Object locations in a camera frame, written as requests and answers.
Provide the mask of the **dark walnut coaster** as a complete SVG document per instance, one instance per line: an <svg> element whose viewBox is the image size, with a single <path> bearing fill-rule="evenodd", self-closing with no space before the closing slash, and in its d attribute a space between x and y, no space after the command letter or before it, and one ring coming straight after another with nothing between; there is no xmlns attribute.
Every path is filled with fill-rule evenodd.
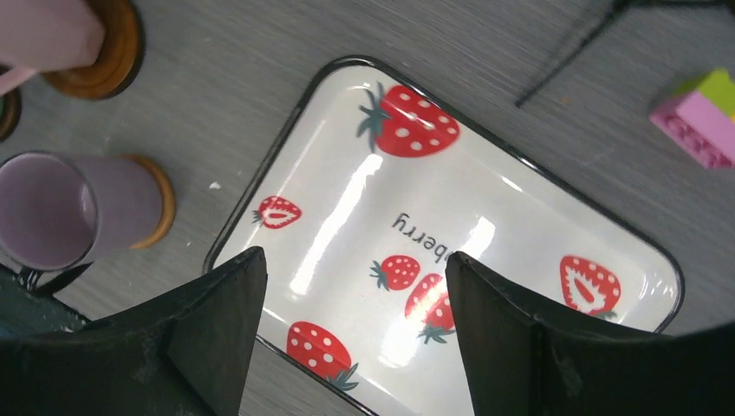
<svg viewBox="0 0 735 416"><path fill-rule="evenodd" d="M5 141L13 134L21 113L21 92L19 88L15 88L1 97L1 141Z"/></svg>

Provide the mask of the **white strawberry serving tray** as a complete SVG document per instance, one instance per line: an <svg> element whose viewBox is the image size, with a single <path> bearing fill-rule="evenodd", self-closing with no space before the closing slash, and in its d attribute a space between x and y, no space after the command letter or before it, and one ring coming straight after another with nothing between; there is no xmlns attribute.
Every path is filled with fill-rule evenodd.
<svg viewBox="0 0 735 416"><path fill-rule="evenodd" d="M659 244L398 70L309 82L204 263L263 248L260 343L363 415L469 415L446 296L461 251L609 322L659 332L684 294Z"/></svg>

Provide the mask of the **pink white red-handled mug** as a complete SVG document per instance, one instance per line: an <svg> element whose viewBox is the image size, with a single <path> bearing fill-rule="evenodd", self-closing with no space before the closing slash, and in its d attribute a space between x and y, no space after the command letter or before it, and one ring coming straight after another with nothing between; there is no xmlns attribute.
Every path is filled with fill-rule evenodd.
<svg viewBox="0 0 735 416"><path fill-rule="evenodd" d="M84 1L2 1L1 94L38 73L89 66L105 37L99 17Z"/></svg>

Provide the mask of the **pink yellow green toy block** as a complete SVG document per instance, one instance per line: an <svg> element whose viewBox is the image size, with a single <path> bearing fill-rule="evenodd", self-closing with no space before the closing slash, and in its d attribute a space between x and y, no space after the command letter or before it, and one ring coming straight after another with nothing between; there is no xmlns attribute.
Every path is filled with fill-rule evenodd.
<svg viewBox="0 0 735 416"><path fill-rule="evenodd" d="M734 80L727 69L683 81L648 118L705 169L734 167Z"/></svg>

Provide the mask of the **purple mug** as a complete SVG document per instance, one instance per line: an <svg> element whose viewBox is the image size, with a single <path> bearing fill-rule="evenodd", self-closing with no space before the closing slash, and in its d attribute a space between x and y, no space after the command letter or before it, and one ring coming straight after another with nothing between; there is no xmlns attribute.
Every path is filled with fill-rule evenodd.
<svg viewBox="0 0 735 416"><path fill-rule="evenodd" d="M33 151L1 164L1 249L34 296L52 296L101 257L156 244L175 212L171 180L137 154Z"/></svg>

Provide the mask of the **glossy amber wooden coaster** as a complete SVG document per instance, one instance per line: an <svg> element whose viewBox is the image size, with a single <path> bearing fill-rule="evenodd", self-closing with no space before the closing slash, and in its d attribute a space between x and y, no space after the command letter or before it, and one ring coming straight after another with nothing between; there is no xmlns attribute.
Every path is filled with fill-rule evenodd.
<svg viewBox="0 0 735 416"><path fill-rule="evenodd" d="M47 72L42 76L67 96L99 101L124 91L135 79L145 55L145 31L140 13L129 0L84 3L105 30L100 54L87 67Z"/></svg>

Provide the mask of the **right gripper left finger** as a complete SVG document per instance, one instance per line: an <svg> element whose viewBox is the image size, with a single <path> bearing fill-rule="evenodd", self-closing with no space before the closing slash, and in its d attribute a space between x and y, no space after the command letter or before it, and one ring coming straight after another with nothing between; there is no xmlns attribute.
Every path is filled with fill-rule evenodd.
<svg viewBox="0 0 735 416"><path fill-rule="evenodd" d="M3 339L2 414L237 414L267 278L252 247L74 332Z"/></svg>

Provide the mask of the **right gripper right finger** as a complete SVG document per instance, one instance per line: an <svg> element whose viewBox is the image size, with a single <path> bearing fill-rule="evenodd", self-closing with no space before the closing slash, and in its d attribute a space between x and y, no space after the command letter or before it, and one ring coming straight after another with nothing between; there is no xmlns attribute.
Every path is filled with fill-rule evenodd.
<svg viewBox="0 0 735 416"><path fill-rule="evenodd" d="M731 415L734 327L668 336L585 315L462 252L446 281L477 415Z"/></svg>

